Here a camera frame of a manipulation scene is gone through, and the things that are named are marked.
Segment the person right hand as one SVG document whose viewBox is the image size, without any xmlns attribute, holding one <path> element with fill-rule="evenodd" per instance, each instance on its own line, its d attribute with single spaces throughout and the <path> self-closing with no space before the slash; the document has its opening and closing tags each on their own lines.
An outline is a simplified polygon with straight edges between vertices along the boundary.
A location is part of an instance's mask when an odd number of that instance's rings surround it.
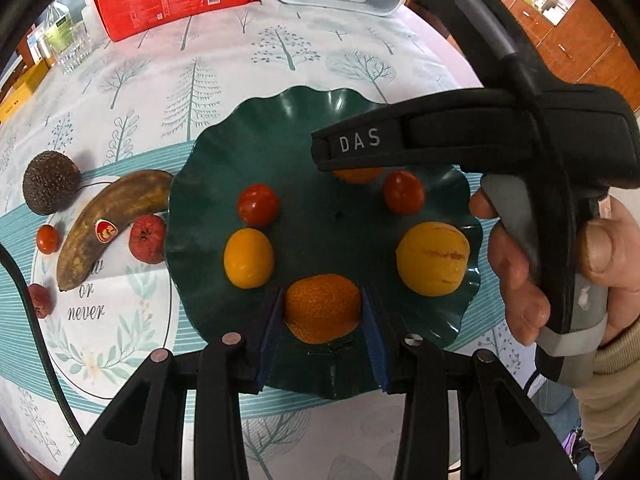
<svg viewBox="0 0 640 480">
<path fill-rule="evenodd" d="M 614 344 L 639 326 L 639 225 L 619 200 L 612 217 L 588 222 L 577 239 L 577 265 L 591 283 L 608 289 L 608 325 L 601 346 Z M 550 302 L 529 276 L 529 260 L 502 223 L 491 231 L 488 261 L 498 276 L 506 322 L 529 346 L 549 321 Z"/>
</svg>

